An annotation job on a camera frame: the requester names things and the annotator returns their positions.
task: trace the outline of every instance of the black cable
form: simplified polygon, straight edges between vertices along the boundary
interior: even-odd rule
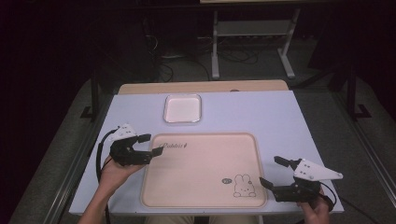
[[[241,52],[243,52],[247,55],[247,57],[244,59],[240,59],[240,58],[232,55],[231,53],[227,53],[227,52],[224,52],[221,50],[218,51],[218,55],[220,56],[221,59],[231,62],[231,63],[255,64],[259,60],[259,54],[261,52],[263,52],[265,49],[267,49],[270,45],[274,44],[279,39],[281,39],[281,38],[273,38],[258,52],[254,52],[253,50],[248,50],[246,48],[246,46],[242,43],[242,41],[239,40],[239,44],[243,49],[243,50],[241,50]],[[250,60],[251,58],[255,58],[255,60],[252,63],[248,63],[248,60]]]
[[[164,74],[166,74],[166,75],[169,76],[168,79],[163,78],[162,73],[160,73],[160,78],[163,80],[163,82],[170,82],[170,81],[172,81],[172,80],[173,80],[173,76],[174,76],[174,71],[173,71],[173,69],[172,69],[170,66],[168,66],[168,65],[166,65],[166,64],[163,64],[163,63],[160,64],[160,66],[164,66],[164,67],[166,67],[166,68],[168,68],[168,69],[170,70],[170,74],[165,73],[165,72],[162,70]]]
[[[342,198],[340,196],[338,196],[338,197],[340,198],[341,201],[343,201],[347,205],[351,206],[352,208],[354,208],[356,211],[358,211],[359,213],[361,213],[365,217],[369,218],[374,224],[379,224],[379,222],[377,220],[375,220],[373,217],[371,217],[370,215],[365,213],[363,210],[359,209],[359,207],[356,206],[355,204],[351,203],[350,201],[346,200],[345,198]]]
[[[327,189],[329,189],[332,192],[332,195],[334,196],[334,204],[337,203],[337,197],[335,197],[335,193],[329,188],[329,186],[323,184],[320,182],[321,185],[325,186]],[[368,215],[367,213],[365,213],[363,210],[359,209],[358,206],[354,205],[353,203],[351,203],[350,201],[338,196],[340,198],[341,201],[343,201],[344,203],[348,204],[349,206],[353,207],[356,211],[358,211],[359,213],[361,213],[362,215],[364,215],[365,217],[369,218],[374,224],[379,224],[379,222],[377,220],[375,220],[373,217],[371,217],[370,215]]]
[[[335,196],[334,191],[332,191],[332,189],[330,189],[329,186],[325,185],[324,183],[322,183],[322,182],[319,182],[319,183],[320,183],[321,185],[323,185],[324,187],[326,187],[326,188],[332,193],[332,196],[334,197],[334,202],[332,203],[332,205],[336,205],[336,204],[337,204],[337,197]]]
[[[115,60],[109,53],[105,52],[104,49],[102,49],[96,42],[95,39],[92,39],[92,43],[96,46],[99,51],[101,51],[111,62],[113,62],[122,72],[124,72],[126,75],[131,75],[133,72],[129,71],[126,69],[124,66],[122,66],[117,60]],[[124,82],[128,82],[129,80],[123,76],[119,76],[117,73],[112,74],[113,76],[116,76],[120,78]]]
[[[198,54],[200,54],[200,53],[206,53],[206,52],[209,52],[210,51],[210,49],[211,49],[211,47],[213,46],[213,38],[211,37],[211,36],[204,36],[204,37],[200,37],[200,38],[198,38],[198,42],[202,42],[202,40],[209,40],[209,43],[208,44],[205,44],[204,46],[202,46],[202,47],[200,47],[199,45],[201,44],[201,43],[198,43],[197,45],[197,52],[198,52]]]
[[[102,151],[103,151],[103,144],[105,143],[105,140],[108,138],[109,135],[111,135],[112,133],[114,133],[117,129],[115,130],[111,130],[110,132],[108,132],[107,134],[105,134],[105,136],[102,138],[102,141],[99,143],[98,145],[98,150],[96,152],[96,177],[98,179],[98,182],[100,182],[100,178],[102,175],[102,167],[101,167],[101,160],[102,160]],[[111,160],[107,161],[103,167],[105,167]],[[105,214],[106,214],[106,223],[110,224],[110,212],[108,211],[108,205],[106,205],[105,208]]]
[[[207,71],[207,68],[206,68],[202,63],[198,62],[198,61],[195,60],[195,59],[190,59],[190,58],[175,58],[175,59],[167,59],[167,61],[168,61],[168,62],[166,62],[166,63],[171,63],[171,62],[175,62],[175,61],[187,61],[187,62],[197,63],[197,64],[199,64],[200,66],[202,66],[202,67],[204,68],[205,73],[206,73],[206,76],[207,76],[207,80],[210,81],[210,74],[209,74],[209,72]],[[168,68],[171,69],[171,67],[168,66],[168,65],[165,65],[165,63],[162,63],[162,65],[163,65],[163,66],[166,66],[166,67],[168,67]]]

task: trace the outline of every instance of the table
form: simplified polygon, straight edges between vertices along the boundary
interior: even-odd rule
[[[211,1],[201,0],[201,3],[232,3],[245,2],[237,0]],[[290,41],[293,37],[294,29],[300,14],[300,9],[294,9],[294,13],[290,16],[290,20],[277,21],[219,21],[218,12],[214,13],[213,21],[213,50],[212,50],[212,77],[219,79],[219,60],[218,60],[218,36],[241,36],[241,35],[284,35],[286,37],[282,48],[277,50],[280,61],[283,64],[288,78],[295,78],[293,69],[291,68],[287,53]]]
[[[193,125],[169,125],[163,120],[165,99],[170,94],[184,92],[200,95],[202,119]],[[256,137],[264,176],[276,186],[289,185],[293,179],[292,170],[276,164],[274,156],[291,160],[306,158],[323,165],[294,94],[288,91],[287,85],[281,80],[124,85],[113,99],[96,145],[108,131],[125,122],[132,124],[137,134],[151,133],[153,136],[160,133],[251,133]],[[108,154],[110,144],[106,141],[102,160]],[[148,150],[149,143],[134,145],[134,148]],[[83,213],[97,188],[95,155],[96,148],[69,209],[72,214]],[[277,203],[271,192],[268,192],[267,204],[259,208],[146,207],[140,200],[145,171],[142,169],[132,175],[116,191],[109,201],[111,213],[127,216],[208,216],[301,212],[295,203]],[[323,182],[334,190],[331,181]],[[333,211],[342,212],[344,209],[338,203]]]

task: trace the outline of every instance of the white tabletop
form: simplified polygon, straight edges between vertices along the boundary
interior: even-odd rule
[[[97,188],[95,156],[98,143],[106,133],[124,123],[137,134],[151,133],[251,133],[257,141],[264,177],[275,186],[294,182],[293,171],[274,162],[274,156],[288,160],[308,159],[323,164],[304,116],[292,91],[196,92],[202,99],[202,117],[196,123],[172,124],[163,119],[166,97],[170,93],[116,95],[99,133],[96,147],[81,178],[69,212],[82,214]],[[102,162],[109,153],[106,141]],[[135,144],[135,150],[149,150],[150,142]],[[278,203],[267,191],[268,201],[259,208],[150,208],[141,203],[141,191],[146,169],[132,175],[109,201],[113,214],[141,215],[218,215],[218,214],[281,214],[301,212],[296,203]],[[323,181],[335,192],[331,181]],[[344,211],[335,205],[334,212]]]

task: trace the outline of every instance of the wooden board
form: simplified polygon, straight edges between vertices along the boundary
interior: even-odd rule
[[[242,80],[124,84],[119,94],[188,93],[214,91],[287,91],[284,80]]]
[[[256,141],[249,133],[166,133],[151,161],[141,195],[148,207],[261,207],[266,190]]]

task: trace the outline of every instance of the wooden tray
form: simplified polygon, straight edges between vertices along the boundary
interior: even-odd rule
[[[164,146],[145,172],[141,200],[148,207],[246,208],[266,203],[262,166],[249,133],[164,133]]]

